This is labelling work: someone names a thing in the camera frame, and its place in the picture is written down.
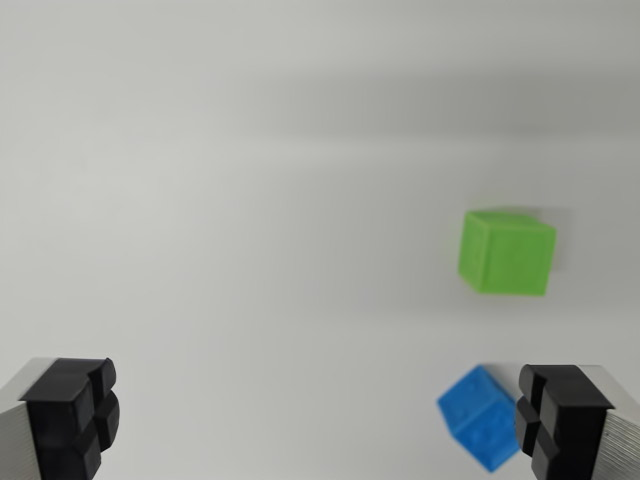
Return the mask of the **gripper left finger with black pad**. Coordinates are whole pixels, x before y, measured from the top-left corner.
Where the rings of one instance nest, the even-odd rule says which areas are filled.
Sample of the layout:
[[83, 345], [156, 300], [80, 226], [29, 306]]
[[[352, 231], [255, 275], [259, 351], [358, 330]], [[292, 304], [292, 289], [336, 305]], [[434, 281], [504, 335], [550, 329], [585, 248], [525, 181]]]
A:
[[92, 479], [120, 421], [109, 358], [33, 358], [1, 387], [1, 477]]

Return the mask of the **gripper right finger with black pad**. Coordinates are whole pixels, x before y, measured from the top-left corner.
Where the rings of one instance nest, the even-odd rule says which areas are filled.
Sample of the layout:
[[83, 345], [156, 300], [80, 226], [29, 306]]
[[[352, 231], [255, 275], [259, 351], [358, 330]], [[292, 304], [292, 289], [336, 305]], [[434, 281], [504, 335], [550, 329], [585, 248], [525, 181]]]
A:
[[639, 402], [599, 365], [524, 365], [515, 431], [538, 479], [637, 479]]

